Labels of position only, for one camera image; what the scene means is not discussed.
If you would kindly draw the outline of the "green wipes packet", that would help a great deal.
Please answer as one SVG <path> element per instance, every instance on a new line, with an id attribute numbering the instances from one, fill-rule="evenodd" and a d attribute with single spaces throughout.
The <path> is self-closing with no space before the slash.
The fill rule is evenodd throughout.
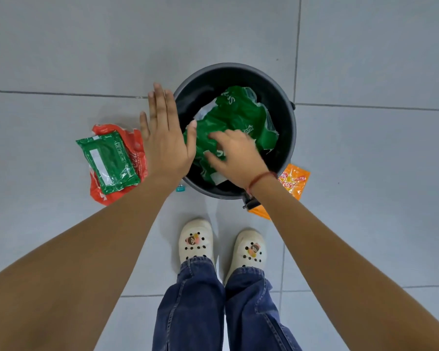
<path id="1" fill-rule="evenodd" d="M 76 143 L 96 175 L 102 194 L 113 194 L 141 183 L 118 131 L 78 139 Z"/>

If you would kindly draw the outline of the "white clog shoe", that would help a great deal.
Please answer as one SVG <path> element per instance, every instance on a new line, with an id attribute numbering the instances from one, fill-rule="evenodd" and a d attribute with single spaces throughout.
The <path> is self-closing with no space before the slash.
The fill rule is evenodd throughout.
<path id="1" fill-rule="evenodd" d="M 203 218 L 193 219 L 181 230 L 178 240 L 178 253 L 182 270 L 187 262 L 200 258 L 212 263 L 215 272 L 216 262 L 214 257 L 214 235 L 210 222 Z"/>
<path id="2" fill-rule="evenodd" d="M 224 284 L 227 284 L 229 277 L 239 268 L 253 267 L 263 271 L 267 254 L 265 239 L 258 231 L 251 228 L 242 230 L 236 238 Z"/>

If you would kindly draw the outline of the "blue jeans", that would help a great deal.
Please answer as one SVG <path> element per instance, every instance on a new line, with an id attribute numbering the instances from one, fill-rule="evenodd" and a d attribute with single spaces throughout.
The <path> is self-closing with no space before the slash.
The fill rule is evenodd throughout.
<path id="1" fill-rule="evenodd" d="M 244 265 L 223 285 L 211 259 L 185 260 L 158 307 L 152 351 L 222 351 L 225 323 L 230 351 L 302 351 L 271 289 L 262 269 Z"/>

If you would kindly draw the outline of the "person's right forearm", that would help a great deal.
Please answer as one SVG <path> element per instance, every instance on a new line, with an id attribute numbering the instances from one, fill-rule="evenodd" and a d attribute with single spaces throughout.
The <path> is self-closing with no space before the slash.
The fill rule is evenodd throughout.
<path id="1" fill-rule="evenodd" d="M 293 198 L 272 173 L 246 190 L 268 212 L 350 351 L 439 351 L 439 321 Z"/>

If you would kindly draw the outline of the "person's left hand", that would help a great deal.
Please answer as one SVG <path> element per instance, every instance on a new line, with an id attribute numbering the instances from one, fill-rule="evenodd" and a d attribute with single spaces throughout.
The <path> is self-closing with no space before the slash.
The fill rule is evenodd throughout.
<path id="1" fill-rule="evenodd" d="M 154 88 L 148 93 L 149 114 L 147 115 L 150 137 L 143 142 L 146 155 L 146 182 L 158 182 L 173 191 L 189 172 L 194 157 L 188 157 L 186 142 L 177 112 L 173 93 L 165 90 L 168 106 L 168 131 L 156 128 L 153 120 Z"/>

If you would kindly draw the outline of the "green plastic bag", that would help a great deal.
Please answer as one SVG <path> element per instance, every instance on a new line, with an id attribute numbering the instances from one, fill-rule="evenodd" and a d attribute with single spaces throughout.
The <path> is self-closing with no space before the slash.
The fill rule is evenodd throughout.
<path id="1" fill-rule="evenodd" d="M 200 182 L 217 186 L 227 179 L 218 173 L 205 159 L 209 151 L 221 160 L 224 151 L 209 138 L 211 132 L 239 130 L 255 142 L 259 152 L 274 150 L 279 133 L 275 129 L 270 113 L 258 101 L 254 90 L 249 87 L 231 86 L 210 103 L 201 107 L 193 118 L 197 122 L 196 154 L 193 164 L 200 169 Z"/>

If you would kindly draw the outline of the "red plastic wrapper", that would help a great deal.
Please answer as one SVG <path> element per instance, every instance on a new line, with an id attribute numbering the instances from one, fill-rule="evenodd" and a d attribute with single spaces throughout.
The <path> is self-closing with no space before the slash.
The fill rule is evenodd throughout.
<path id="1" fill-rule="evenodd" d="M 146 155 L 143 147 L 141 131 L 139 129 L 124 129 L 116 124 L 95 124 L 92 128 L 95 135 L 108 134 L 117 131 L 125 145 L 126 151 L 129 154 L 132 165 L 142 182 L 147 176 Z M 109 206 L 115 201 L 119 200 L 124 194 L 132 191 L 136 185 L 126 187 L 120 191 L 111 193 L 109 195 L 103 194 L 100 183 L 94 171 L 90 168 L 90 196 L 96 202 L 103 206 Z"/>

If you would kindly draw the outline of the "person's right hand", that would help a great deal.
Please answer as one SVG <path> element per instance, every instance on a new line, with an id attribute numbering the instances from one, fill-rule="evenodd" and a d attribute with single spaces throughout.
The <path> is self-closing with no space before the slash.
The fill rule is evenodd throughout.
<path id="1" fill-rule="evenodd" d="M 249 189 L 270 171 L 257 151 L 255 142 L 240 130 L 216 131 L 209 138 L 222 148 L 228 161 L 228 173 L 225 176 L 234 185 Z"/>

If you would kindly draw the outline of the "person's left forearm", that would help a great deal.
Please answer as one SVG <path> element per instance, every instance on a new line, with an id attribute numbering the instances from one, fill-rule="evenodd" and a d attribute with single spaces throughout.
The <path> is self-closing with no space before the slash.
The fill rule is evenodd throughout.
<path id="1" fill-rule="evenodd" d="M 182 177 L 148 176 L 0 271 L 0 351 L 93 351 Z"/>

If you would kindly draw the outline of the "black plastic bucket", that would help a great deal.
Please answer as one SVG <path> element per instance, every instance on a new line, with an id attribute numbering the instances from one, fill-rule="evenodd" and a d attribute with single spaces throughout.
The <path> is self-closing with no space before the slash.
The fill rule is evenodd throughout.
<path id="1" fill-rule="evenodd" d="M 274 150 L 269 153 L 259 153 L 268 169 L 280 175 L 290 163 L 296 142 L 295 105 L 277 82 L 261 70 L 249 65 L 240 63 L 210 65 L 182 82 L 175 91 L 174 98 L 184 137 L 187 137 L 187 125 L 199 109 L 231 86 L 252 88 L 258 101 L 267 107 L 279 138 Z M 184 180 L 192 188 L 207 196 L 224 200 L 242 199 L 245 209 L 259 206 L 258 200 L 228 179 L 217 186 L 200 182 L 200 169 L 194 164 Z"/>

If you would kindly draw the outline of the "white left clog shoe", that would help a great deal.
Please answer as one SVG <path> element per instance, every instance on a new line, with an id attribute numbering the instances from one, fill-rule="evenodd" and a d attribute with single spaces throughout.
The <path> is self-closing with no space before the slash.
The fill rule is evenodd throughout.
<path id="1" fill-rule="evenodd" d="M 200 258 L 212 263 L 215 272 L 216 262 L 214 257 L 214 235 L 210 222 L 203 218 L 193 219 L 181 230 L 178 240 L 178 253 L 182 270 L 187 262 Z"/>

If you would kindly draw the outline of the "white right clog shoe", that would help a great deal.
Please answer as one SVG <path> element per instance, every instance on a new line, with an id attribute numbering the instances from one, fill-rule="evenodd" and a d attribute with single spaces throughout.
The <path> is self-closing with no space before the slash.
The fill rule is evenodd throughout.
<path id="1" fill-rule="evenodd" d="M 229 277 L 239 268 L 253 267 L 263 271 L 267 254 L 265 239 L 258 231 L 251 228 L 242 230 L 236 238 L 224 284 L 227 284 Z"/>

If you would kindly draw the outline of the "orange snack packet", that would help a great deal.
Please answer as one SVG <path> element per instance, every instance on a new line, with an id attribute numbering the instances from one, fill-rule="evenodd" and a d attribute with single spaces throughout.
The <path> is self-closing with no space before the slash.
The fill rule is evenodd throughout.
<path id="1" fill-rule="evenodd" d="M 310 177 L 310 172 L 293 164 L 288 164 L 286 169 L 278 177 L 281 185 L 290 193 L 296 200 L 300 200 L 306 183 Z M 267 211 L 262 205 L 255 208 L 247 208 L 247 211 L 258 217 L 270 220 Z"/>

